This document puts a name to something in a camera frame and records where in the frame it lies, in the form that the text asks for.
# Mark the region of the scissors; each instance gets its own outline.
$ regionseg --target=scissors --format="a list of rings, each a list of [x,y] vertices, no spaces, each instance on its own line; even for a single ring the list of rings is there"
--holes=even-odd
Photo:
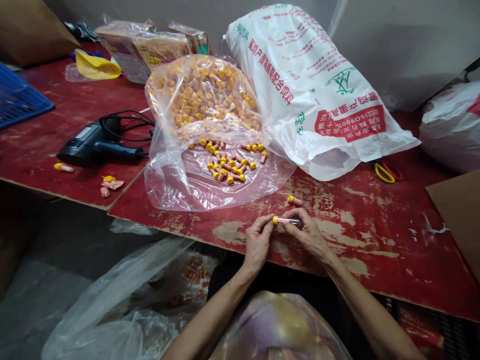
[[[395,181],[402,181],[404,179],[402,173],[386,161],[382,161],[381,163],[376,161],[373,168],[380,180],[388,184],[393,184]]]

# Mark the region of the red table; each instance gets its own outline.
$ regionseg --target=red table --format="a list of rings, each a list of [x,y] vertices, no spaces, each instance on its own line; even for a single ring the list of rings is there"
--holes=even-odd
[[[404,129],[418,129],[419,117],[394,114]],[[480,321],[480,286],[443,222],[426,186],[454,176],[420,147],[388,156],[405,177],[387,184],[373,165],[320,182],[300,169],[277,193],[250,204],[209,212],[155,209],[138,178],[108,212],[172,234],[245,253],[245,230],[260,215],[281,215],[287,196],[306,200],[308,212],[347,268],[370,291]],[[268,260],[321,274],[313,259],[287,234],[274,232]]]
[[[89,51],[100,49],[103,47],[99,44],[88,47]],[[55,109],[0,130],[0,179],[107,210],[137,178],[146,160],[117,161],[67,173],[53,168],[59,162],[56,154],[85,125],[100,116],[147,108],[144,87],[123,76],[114,80],[68,82],[63,73],[65,66],[71,63],[71,58],[65,58],[20,73],[55,104]],[[146,115],[153,119],[150,111]],[[148,130],[148,127],[141,127],[129,131],[126,136],[142,139]],[[125,141],[124,145],[146,145],[148,150],[148,144]],[[100,187],[102,176],[107,175],[125,181],[125,185],[104,198]]]

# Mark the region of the cardboard sheet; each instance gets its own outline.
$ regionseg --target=cardboard sheet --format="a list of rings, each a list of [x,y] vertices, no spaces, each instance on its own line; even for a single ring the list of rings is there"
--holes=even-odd
[[[480,281],[480,169],[428,186],[426,190]]]

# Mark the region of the white plastic bag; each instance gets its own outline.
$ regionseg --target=white plastic bag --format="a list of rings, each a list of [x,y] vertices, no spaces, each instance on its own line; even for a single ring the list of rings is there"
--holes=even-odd
[[[298,6],[264,6],[223,38],[256,91],[266,145],[314,178],[332,180],[420,144]]]
[[[122,259],[68,310],[42,360],[159,359],[205,303],[216,265],[187,250],[192,243],[169,236]],[[188,301],[179,298],[183,294]],[[170,309],[162,313],[165,307]]]
[[[459,172],[480,169],[480,81],[446,90],[425,106],[422,148]]]
[[[276,192],[296,169],[273,153],[260,164],[261,151],[241,148],[263,143],[263,118],[247,78],[231,63],[207,55],[181,57],[154,69],[145,93],[156,125],[144,178],[156,208],[202,212],[250,203]],[[222,154],[235,153],[256,168],[246,169],[244,181],[217,181],[207,168],[214,155],[198,144],[208,140],[226,143]]]

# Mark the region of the power cord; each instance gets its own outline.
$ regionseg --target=power cord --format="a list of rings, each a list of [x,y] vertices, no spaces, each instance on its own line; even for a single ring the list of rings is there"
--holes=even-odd
[[[128,113],[135,113],[137,115],[140,115],[141,117],[124,115]],[[137,120],[137,121],[140,121],[140,123],[122,128],[121,123],[123,120]],[[132,139],[132,138],[122,136],[123,133],[126,133],[127,131],[130,131],[132,129],[136,129],[139,127],[143,127],[143,126],[151,126],[153,128],[155,127],[155,123],[148,116],[135,110],[124,110],[119,112],[113,112],[111,114],[100,117],[98,119],[98,122],[103,130],[105,130],[110,135],[114,136],[116,139],[122,139],[126,141],[131,141],[131,142],[148,142],[148,141],[152,141],[152,137],[154,135],[154,130],[150,129],[149,130],[150,136],[143,139]],[[147,156],[149,153],[139,152],[138,154],[142,156]]]

